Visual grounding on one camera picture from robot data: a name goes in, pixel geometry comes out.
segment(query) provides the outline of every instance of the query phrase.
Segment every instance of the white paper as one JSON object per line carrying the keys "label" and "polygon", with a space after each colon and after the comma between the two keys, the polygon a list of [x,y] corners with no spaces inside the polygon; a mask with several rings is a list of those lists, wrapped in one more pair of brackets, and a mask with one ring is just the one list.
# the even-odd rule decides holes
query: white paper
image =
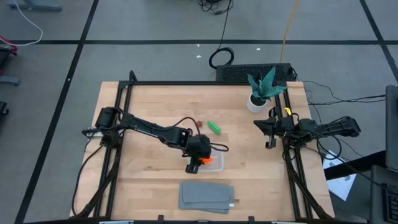
{"label": "white paper", "polygon": [[[329,151],[332,155],[327,154],[327,158],[333,158],[336,154],[333,152]],[[333,160],[324,160],[323,161],[323,169],[327,169],[332,166],[336,166],[342,164],[342,162],[338,159],[333,159]],[[351,174],[346,177],[340,177],[337,179],[333,180],[328,180],[328,188],[329,190],[337,195],[337,197],[341,198],[342,200],[346,200],[349,194],[349,191],[351,190],[351,187],[353,186],[354,179],[356,177],[356,174]]]}

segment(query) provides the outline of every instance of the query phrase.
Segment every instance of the white pot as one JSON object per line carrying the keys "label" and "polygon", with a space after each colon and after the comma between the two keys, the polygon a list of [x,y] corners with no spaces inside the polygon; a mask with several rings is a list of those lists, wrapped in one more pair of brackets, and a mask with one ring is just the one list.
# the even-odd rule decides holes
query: white pot
{"label": "white pot", "polygon": [[266,100],[266,102],[263,105],[257,106],[250,100],[250,98],[251,98],[251,94],[249,96],[248,103],[247,103],[249,111],[251,111],[252,113],[260,113],[261,111],[265,110],[268,100]]}

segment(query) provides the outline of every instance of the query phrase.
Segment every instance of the desk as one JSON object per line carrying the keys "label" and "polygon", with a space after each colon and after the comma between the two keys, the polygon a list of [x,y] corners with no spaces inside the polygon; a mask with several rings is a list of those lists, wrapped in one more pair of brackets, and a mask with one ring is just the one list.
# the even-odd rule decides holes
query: desk
{"label": "desk", "polygon": [[[100,109],[114,105],[117,86],[117,82],[102,83],[93,126]],[[310,118],[303,83],[289,82],[288,87],[292,111],[300,118]],[[252,122],[266,119],[268,111],[275,106],[275,100],[268,102],[264,112],[253,114],[246,108],[250,93],[250,86],[133,86],[130,113],[161,126],[170,126],[185,116],[214,121],[221,128],[221,135],[214,134],[207,125],[201,128],[201,132],[212,142],[228,145],[229,152],[224,154],[223,172],[187,174],[187,158],[181,157],[181,151],[168,148],[150,136],[126,131],[111,218],[156,220],[158,215],[164,215],[165,220],[246,221],[248,216],[254,216],[258,221],[294,220],[282,143],[278,139],[277,147],[266,149],[267,137]],[[194,128],[189,120],[180,125]],[[84,159],[98,148],[99,141],[94,139],[90,142]],[[314,142],[308,146],[316,149]],[[77,211],[98,188],[104,152],[102,150],[95,155],[82,172],[75,202]],[[309,191],[325,211],[334,216],[319,155],[303,149],[302,161]],[[232,185],[235,207],[228,215],[179,210],[179,185],[186,180]],[[104,214],[107,197],[106,192],[100,214]],[[304,217],[303,204],[300,212]]]}

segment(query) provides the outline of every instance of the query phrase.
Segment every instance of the green object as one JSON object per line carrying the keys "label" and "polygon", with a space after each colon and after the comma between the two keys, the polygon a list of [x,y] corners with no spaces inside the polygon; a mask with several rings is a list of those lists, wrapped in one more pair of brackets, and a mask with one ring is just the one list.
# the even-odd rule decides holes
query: green object
{"label": "green object", "polygon": [[248,74],[248,81],[253,90],[252,95],[261,101],[266,101],[270,97],[277,96],[287,89],[286,86],[272,86],[275,78],[275,67],[268,72],[263,80],[259,80],[259,84],[254,81],[253,76]]}
{"label": "green object", "polygon": [[221,134],[221,128],[218,127],[217,124],[215,124],[214,122],[212,122],[212,121],[207,121],[207,125],[209,126],[209,128],[210,128],[211,130],[214,131],[214,133],[216,133],[216,134]]}

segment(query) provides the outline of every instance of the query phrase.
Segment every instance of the potted plant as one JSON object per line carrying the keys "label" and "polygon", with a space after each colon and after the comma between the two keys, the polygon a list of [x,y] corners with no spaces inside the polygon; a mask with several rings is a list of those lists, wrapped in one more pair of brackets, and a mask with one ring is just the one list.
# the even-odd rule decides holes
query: potted plant
{"label": "potted plant", "polygon": [[275,78],[275,67],[268,72],[263,80],[257,84],[253,76],[248,74],[248,81],[253,90],[248,99],[248,109],[253,113],[260,113],[266,108],[268,100],[287,89],[286,86],[272,86]]}

